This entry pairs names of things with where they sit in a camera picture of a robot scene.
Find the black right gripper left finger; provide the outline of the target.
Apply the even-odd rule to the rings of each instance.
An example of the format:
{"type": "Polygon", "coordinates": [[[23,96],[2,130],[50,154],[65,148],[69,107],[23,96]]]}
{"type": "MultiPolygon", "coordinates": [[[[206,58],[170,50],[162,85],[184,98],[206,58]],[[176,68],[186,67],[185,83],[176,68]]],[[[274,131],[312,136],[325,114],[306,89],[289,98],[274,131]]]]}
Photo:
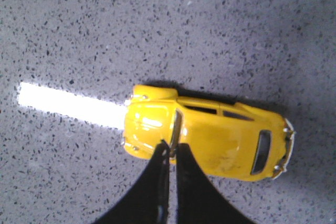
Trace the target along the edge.
{"type": "Polygon", "coordinates": [[[135,184],[95,223],[167,223],[169,153],[168,144],[161,140],[135,184]]]}

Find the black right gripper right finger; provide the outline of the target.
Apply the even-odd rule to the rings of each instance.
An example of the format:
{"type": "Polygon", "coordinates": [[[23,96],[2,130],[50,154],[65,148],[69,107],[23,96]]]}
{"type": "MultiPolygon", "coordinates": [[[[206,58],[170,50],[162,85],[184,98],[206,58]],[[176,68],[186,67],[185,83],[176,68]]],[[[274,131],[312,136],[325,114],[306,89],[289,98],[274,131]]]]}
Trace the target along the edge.
{"type": "Polygon", "coordinates": [[[176,161],[177,223],[253,223],[213,186],[188,144],[178,145],[176,161]]]}

